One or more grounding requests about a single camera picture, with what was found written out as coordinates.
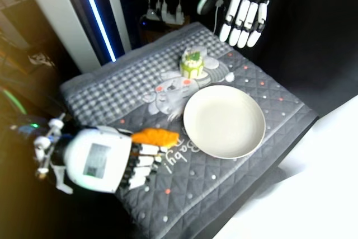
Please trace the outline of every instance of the checkered fabric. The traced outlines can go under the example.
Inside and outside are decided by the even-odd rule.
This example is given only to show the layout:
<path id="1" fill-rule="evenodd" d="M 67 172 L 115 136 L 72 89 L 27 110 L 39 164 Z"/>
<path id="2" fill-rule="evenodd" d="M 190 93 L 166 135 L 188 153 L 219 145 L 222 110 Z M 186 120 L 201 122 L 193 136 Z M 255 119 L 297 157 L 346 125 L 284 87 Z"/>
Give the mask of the checkered fabric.
<path id="1" fill-rule="evenodd" d="M 153 91 L 160 83 L 160 73 L 177 70 L 184 50 L 194 45 L 206 46 L 208 54 L 214 58 L 232 49 L 226 43 L 221 43 L 208 29 L 202 28 L 134 61 L 125 69 L 118 69 L 105 80 L 67 96 L 70 111 L 82 125 L 109 124 L 122 118 L 144 104 L 143 95 Z"/>
<path id="2" fill-rule="evenodd" d="M 160 82 L 161 71 L 177 69 L 185 47 L 207 46 L 209 54 L 234 74 L 230 85 L 249 94 L 266 120 L 265 138 L 257 151 L 236 160 L 221 160 L 200 151 L 189 140 L 182 119 L 148 112 L 141 96 Z M 274 79 L 237 51 L 194 24 L 166 42 L 140 49 L 140 57 L 125 68 L 87 84 L 69 81 L 65 100 L 82 124 L 107 124 L 138 131 L 163 128 L 180 133 L 155 175 L 140 188 L 119 188 L 116 196 L 147 238 L 193 238 L 232 205 L 292 144 L 316 118 L 316 114 Z"/>

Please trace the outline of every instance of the dark background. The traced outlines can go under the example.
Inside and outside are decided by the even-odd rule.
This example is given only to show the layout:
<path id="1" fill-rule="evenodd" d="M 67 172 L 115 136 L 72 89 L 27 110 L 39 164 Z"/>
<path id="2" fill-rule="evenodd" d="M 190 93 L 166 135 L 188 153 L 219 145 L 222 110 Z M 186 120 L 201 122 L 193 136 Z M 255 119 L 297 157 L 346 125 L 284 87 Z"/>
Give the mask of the dark background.
<path id="1" fill-rule="evenodd" d="M 121 1 L 139 47 L 138 22 L 147 2 Z M 198 16 L 198 1 L 181 0 L 184 13 L 213 29 L 214 11 Z M 358 94 L 357 13 L 356 0 L 272 0 L 261 39 L 241 53 L 323 116 Z M 6 149 L 0 165 L 1 238 L 139 236 L 113 195 L 77 188 L 69 196 L 53 183 L 38 182 L 32 146 L 18 140 L 10 130 L 1 140 Z"/>

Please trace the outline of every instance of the plate rim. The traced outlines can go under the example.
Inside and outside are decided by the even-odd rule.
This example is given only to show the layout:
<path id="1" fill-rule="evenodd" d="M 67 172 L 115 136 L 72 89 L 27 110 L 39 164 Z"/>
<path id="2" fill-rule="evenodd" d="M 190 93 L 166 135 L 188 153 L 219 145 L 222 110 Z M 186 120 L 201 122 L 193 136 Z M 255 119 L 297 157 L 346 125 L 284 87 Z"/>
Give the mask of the plate rim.
<path id="1" fill-rule="evenodd" d="M 185 128 L 185 127 L 186 127 L 186 124 L 185 124 L 185 113 L 186 113 L 186 111 L 187 111 L 187 107 L 188 107 L 188 104 L 189 104 L 190 100 L 191 100 L 194 96 L 196 96 L 200 91 L 202 91 L 202 90 L 204 90 L 204 89 L 207 89 L 207 88 L 213 88 L 213 87 L 215 87 L 215 88 L 217 88 L 217 87 L 220 87 L 220 88 L 221 88 L 221 87 L 232 88 L 232 89 L 235 89 L 236 91 L 239 91 L 239 92 L 245 94 L 247 97 L 249 97 L 249 99 L 251 99 L 251 100 L 255 103 L 255 105 L 258 107 L 258 110 L 260 111 L 260 115 L 261 115 L 262 118 L 263 118 L 263 133 L 262 133 L 262 136 L 261 136 L 261 138 L 260 138 L 260 141 L 257 143 L 257 145 L 256 145 L 252 150 L 250 150 L 248 153 L 245 153 L 245 154 L 243 154 L 243 155 L 240 155 L 239 157 L 220 157 L 220 156 L 216 156 L 216 155 L 214 155 L 214 154 L 207 153 L 206 151 L 202 150 L 202 149 L 199 148 L 198 146 L 197 146 L 197 148 L 198 148 L 200 151 L 202 151 L 202 152 L 204 152 L 205 154 L 207 154 L 207 155 L 210 155 L 210 156 L 215 157 L 215 158 L 224 159 L 224 160 L 239 159 L 239 158 L 242 158 L 242 157 L 245 157 L 245 156 L 251 154 L 251 153 L 254 152 L 259 146 L 261 146 L 261 143 L 262 143 L 262 141 L 263 141 L 263 139 L 264 139 L 264 137 L 265 137 L 265 134 L 266 134 L 266 119 L 265 119 L 265 115 L 264 115 L 264 113 L 263 113 L 261 107 L 259 106 L 259 104 L 258 104 L 250 95 L 248 95 L 248 94 L 245 93 L 244 91 L 242 91 L 242 90 L 240 90 L 240 89 L 237 89 L 237 88 L 235 88 L 235 87 L 233 87 L 233 86 L 228 86 L 228 85 L 211 85 L 211 86 L 207 86 L 207 87 L 204 87 L 204 88 L 198 90 L 195 94 L 193 94 L 193 95 L 189 98 L 188 102 L 187 102 L 186 105 L 185 105 L 184 113 L 183 113 L 183 124 L 184 124 L 184 129 L 185 129 L 185 132 L 186 132 L 187 136 L 188 136 L 189 139 L 192 141 L 192 143 L 195 145 L 194 141 L 191 139 L 191 137 L 190 137 L 188 131 L 187 131 L 186 128 Z"/>

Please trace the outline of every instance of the blue led light strip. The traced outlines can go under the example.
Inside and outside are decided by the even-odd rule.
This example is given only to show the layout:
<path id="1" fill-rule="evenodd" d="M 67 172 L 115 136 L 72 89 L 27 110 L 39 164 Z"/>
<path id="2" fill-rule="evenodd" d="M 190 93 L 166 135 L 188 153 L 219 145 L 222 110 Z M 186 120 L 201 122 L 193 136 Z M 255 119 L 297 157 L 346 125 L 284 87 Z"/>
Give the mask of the blue led light strip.
<path id="1" fill-rule="evenodd" d="M 95 15 L 97 24 L 98 24 L 98 26 L 99 26 L 99 28 L 100 28 L 100 30 L 101 30 L 102 37 L 103 37 L 103 39 L 104 39 L 104 41 L 105 41 L 105 43 L 106 43 L 107 50 L 108 50 L 108 52 L 110 53 L 111 60 L 112 60 L 112 62 L 115 62 L 115 61 L 116 61 L 116 58 L 115 58 L 115 56 L 114 56 L 114 53 L 113 53 L 113 50 L 112 50 L 110 41 L 109 41 L 109 39 L 108 39 L 108 36 L 107 36 L 106 30 L 105 30 L 105 27 L 103 26 L 103 23 L 102 23 L 102 20 L 101 20 L 101 16 L 100 16 L 100 14 L 99 14 L 99 12 L 98 12 L 98 9 L 97 9 L 95 0 L 89 0 L 89 3 L 90 3 L 90 5 L 91 5 L 93 14 Z"/>

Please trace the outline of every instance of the cartoon animal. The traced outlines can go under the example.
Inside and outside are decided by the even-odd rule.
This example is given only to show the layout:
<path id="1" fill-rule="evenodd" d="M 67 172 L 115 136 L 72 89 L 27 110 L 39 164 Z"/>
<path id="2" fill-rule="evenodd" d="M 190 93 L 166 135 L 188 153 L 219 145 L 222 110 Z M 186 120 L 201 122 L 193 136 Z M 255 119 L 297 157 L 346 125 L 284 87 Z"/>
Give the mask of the cartoon animal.
<path id="1" fill-rule="evenodd" d="M 209 57 L 205 47 L 195 47 L 204 55 L 204 71 L 200 77 L 189 79 L 181 76 L 179 70 L 161 73 L 162 83 L 153 92 L 143 96 L 148 103 L 151 115 L 162 112 L 168 115 L 168 121 L 177 119 L 184 111 L 189 98 L 199 89 L 214 82 L 234 81 L 234 74 L 221 61 Z"/>

